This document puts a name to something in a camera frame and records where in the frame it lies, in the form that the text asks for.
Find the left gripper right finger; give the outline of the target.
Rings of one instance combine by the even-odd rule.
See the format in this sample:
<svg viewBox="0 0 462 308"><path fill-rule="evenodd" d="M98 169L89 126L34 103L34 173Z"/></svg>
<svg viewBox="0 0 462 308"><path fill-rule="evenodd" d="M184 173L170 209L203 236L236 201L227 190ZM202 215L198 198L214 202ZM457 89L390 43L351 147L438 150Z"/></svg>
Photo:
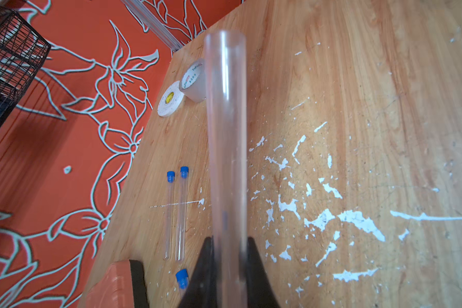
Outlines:
<svg viewBox="0 0 462 308"><path fill-rule="evenodd" d="M280 307L252 237L247 240L246 292L248 307Z"/></svg>

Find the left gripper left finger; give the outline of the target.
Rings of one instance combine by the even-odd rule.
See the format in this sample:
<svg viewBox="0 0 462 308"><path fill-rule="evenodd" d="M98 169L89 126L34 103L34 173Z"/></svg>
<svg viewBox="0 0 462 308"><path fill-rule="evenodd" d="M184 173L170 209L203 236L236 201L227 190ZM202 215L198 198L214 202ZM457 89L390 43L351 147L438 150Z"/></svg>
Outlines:
<svg viewBox="0 0 462 308"><path fill-rule="evenodd" d="M178 304L179 308L216 306L216 262L214 241L206 237L200 250L189 285Z"/></svg>

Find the blue stopper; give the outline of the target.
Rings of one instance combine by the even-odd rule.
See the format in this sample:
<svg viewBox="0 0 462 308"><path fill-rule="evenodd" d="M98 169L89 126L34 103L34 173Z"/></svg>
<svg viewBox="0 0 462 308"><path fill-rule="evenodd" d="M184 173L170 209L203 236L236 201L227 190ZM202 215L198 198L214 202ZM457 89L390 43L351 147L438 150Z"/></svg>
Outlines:
<svg viewBox="0 0 462 308"><path fill-rule="evenodd" d="M174 171L168 171L166 176L167 176L168 183L173 183L175 181L175 172Z"/></svg>
<svg viewBox="0 0 462 308"><path fill-rule="evenodd" d="M182 166L180 168L180 176L181 178L187 178L189 175L189 167L188 166Z"/></svg>
<svg viewBox="0 0 462 308"><path fill-rule="evenodd" d="M186 269L182 269L175 274L177 280L178 288L181 291L184 291L188 288L189 285L189 275Z"/></svg>

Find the clear test tube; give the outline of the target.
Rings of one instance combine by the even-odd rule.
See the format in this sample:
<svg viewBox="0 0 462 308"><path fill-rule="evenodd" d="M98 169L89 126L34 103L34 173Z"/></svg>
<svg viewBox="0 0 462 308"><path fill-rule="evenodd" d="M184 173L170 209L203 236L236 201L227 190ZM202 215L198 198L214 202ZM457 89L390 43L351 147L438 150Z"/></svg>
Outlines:
<svg viewBox="0 0 462 308"><path fill-rule="evenodd" d="M246 38L204 40L209 171L218 307L246 307Z"/></svg>
<svg viewBox="0 0 462 308"><path fill-rule="evenodd" d="M165 228L164 228L164 236L165 236L164 238L164 260L168 260L171 257L174 186L175 186L175 182L168 183L168 205L166 207L166 219L165 219Z"/></svg>
<svg viewBox="0 0 462 308"><path fill-rule="evenodd" d="M180 263L185 258L185 239L186 239L186 210L187 210L187 189L188 177L180 177L180 200L177 215L177 236L176 236L176 260Z"/></svg>

